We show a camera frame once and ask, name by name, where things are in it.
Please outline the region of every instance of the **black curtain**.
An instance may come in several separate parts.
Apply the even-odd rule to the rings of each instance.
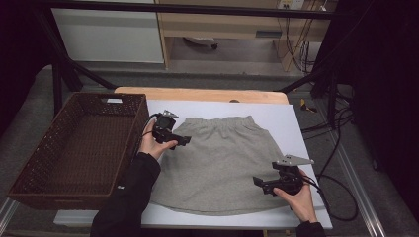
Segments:
[[[414,128],[419,120],[417,1],[373,2],[370,8],[369,4],[360,5],[368,12],[353,25],[355,35],[350,37],[356,40],[351,43],[352,50],[338,54],[343,63],[332,69],[337,83],[354,87],[351,107],[356,124],[379,167],[388,173],[419,221],[415,178],[419,171],[419,139]],[[338,25],[330,25],[327,35],[320,58],[327,59],[339,41],[347,37]],[[330,79],[323,78],[320,85],[316,93],[321,95],[331,85]]]
[[[0,137],[25,102],[35,77],[51,64],[49,45],[23,1],[0,1]],[[50,10],[45,15],[58,32]]]

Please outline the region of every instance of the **hand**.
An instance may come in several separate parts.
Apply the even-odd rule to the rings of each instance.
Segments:
[[[303,176],[306,176],[302,170],[299,170],[299,172]],[[318,222],[311,197],[310,184],[304,182],[301,191],[294,196],[291,196],[278,188],[274,188],[274,193],[283,198],[291,206],[293,212],[300,221],[309,221],[310,223]]]
[[[150,154],[152,157],[154,157],[154,159],[158,160],[158,158],[160,158],[161,154],[163,154],[165,150],[177,145],[178,141],[172,140],[162,144],[157,143],[151,133],[155,123],[156,121],[152,120],[145,128],[139,151],[145,154]]]

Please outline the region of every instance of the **person's arm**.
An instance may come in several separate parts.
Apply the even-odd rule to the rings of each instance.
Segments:
[[[303,176],[306,176],[302,170],[299,170]],[[301,221],[301,224],[296,228],[297,237],[323,237],[323,226],[318,222],[315,215],[313,200],[311,197],[310,185],[304,183],[298,194],[291,196],[285,191],[274,188],[274,193],[283,198],[292,208],[295,215]]]
[[[117,188],[96,214],[91,237],[138,236],[141,215],[150,201],[151,189],[160,174],[157,159],[176,141],[157,143],[150,133],[155,121],[145,130],[139,152],[132,159]]]

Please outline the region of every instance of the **white cabinet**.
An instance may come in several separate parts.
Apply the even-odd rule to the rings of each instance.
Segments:
[[[164,63],[155,13],[70,9],[52,12],[74,60]]]

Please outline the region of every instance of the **floor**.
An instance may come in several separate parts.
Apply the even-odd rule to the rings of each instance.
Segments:
[[[218,49],[209,46],[196,45],[184,39],[176,39],[172,51],[171,65],[165,69],[162,65],[148,68],[130,64],[129,69],[101,70],[98,74],[109,81],[125,86],[151,87],[184,87],[207,89],[237,89],[272,91],[281,89],[291,82],[301,78],[303,73],[293,70],[285,73],[281,62],[276,57],[271,40],[238,40],[223,39],[218,41]],[[82,78],[85,91],[103,90],[92,81]],[[312,100],[309,96],[311,85],[307,84],[289,93],[290,103],[294,105],[301,128],[311,127],[324,122],[324,100]],[[340,86],[341,93],[351,95],[351,88]],[[64,95],[70,93],[64,87]],[[300,108],[304,99],[310,110]],[[13,183],[25,160],[30,156],[37,142],[43,136],[52,120],[52,93],[50,71],[41,72],[33,86],[27,101],[17,114],[14,122],[0,139],[0,154],[2,169],[1,201],[5,199],[8,187]],[[339,101],[338,109],[349,105]],[[328,128],[305,133],[305,144],[311,159],[315,160],[313,169],[319,173],[327,157],[333,150],[336,140],[335,131]],[[419,225],[412,218],[410,211],[404,205],[391,181],[383,172],[375,171],[373,160],[365,146],[363,138],[357,131],[357,126],[347,123],[341,129],[341,146],[333,156],[326,175],[339,180],[345,187],[352,188],[345,175],[345,164],[342,156],[351,161],[366,196],[372,203],[374,214],[383,229],[382,234],[374,234],[366,222],[366,217],[360,213],[354,220],[342,221],[332,218],[334,226],[326,230],[328,236],[418,236]],[[345,219],[355,213],[356,207],[342,186],[322,179],[320,186],[326,192],[331,213]],[[19,205],[15,215],[10,220],[6,230],[8,236],[86,236],[86,228],[66,228],[52,224],[55,211],[39,211]],[[286,232],[268,231],[269,236],[286,236]]]

